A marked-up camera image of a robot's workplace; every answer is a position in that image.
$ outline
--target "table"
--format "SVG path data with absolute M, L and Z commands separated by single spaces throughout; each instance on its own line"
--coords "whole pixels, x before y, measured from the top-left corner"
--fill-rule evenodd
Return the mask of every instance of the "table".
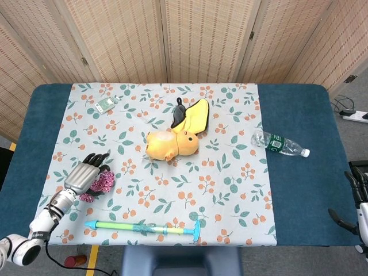
M 71 85 L 43 85 L 31 98 L 24 127 L 0 192 L 0 235 L 28 235 Z M 278 245 L 358 244 L 337 227 L 327 208 L 346 220 L 356 213 L 346 155 L 326 90 L 317 85 L 259 85 L 264 130 L 309 145 L 307 159 L 267 152 Z

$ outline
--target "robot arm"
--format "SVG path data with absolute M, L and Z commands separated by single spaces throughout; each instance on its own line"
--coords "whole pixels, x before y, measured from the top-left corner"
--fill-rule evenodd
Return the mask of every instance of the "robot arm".
M 0 270 L 6 261 L 27 266 L 37 258 L 41 246 L 49 240 L 52 231 L 73 205 L 75 197 L 85 193 L 100 172 L 110 170 L 107 165 L 99 168 L 107 156 L 109 154 L 90 154 L 73 169 L 65 180 L 65 189 L 57 192 L 31 222 L 30 240 L 17 234 L 11 234 L 0 240 Z
M 352 173 L 346 171 L 345 176 L 350 182 L 358 223 L 354 225 L 342 220 L 332 209 L 328 209 L 328 213 L 335 223 L 358 235 L 361 241 L 368 245 L 368 178 L 357 167 L 353 167 L 351 171 Z

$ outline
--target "plastic water bottle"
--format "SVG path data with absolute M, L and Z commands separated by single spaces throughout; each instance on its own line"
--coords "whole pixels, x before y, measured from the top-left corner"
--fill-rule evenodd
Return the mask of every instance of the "plastic water bottle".
M 270 151 L 290 156 L 301 155 L 303 157 L 308 157 L 310 153 L 309 149 L 302 148 L 294 141 L 265 131 L 256 131 L 252 136 L 251 143 L 257 147 L 266 148 Z

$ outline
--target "green bottle label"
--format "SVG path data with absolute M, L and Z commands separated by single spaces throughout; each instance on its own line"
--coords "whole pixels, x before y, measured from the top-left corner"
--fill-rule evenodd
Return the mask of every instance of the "green bottle label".
M 271 139 L 269 144 L 267 145 L 267 149 L 270 151 L 280 152 L 284 144 L 285 144 L 284 137 L 271 134 Z

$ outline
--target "pink flower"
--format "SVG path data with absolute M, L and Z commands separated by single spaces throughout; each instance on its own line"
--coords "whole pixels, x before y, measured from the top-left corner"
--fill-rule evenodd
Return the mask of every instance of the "pink flower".
M 79 199 L 88 203 L 92 203 L 94 201 L 94 197 L 90 194 L 81 194 Z
M 92 191 L 101 191 L 103 188 L 103 184 L 99 180 L 95 180 L 91 185 Z
M 100 176 L 98 182 L 102 186 L 102 191 L 108 193 L 111 191 L 114 184 L 115 174 L 112 171 L 104 171 Z

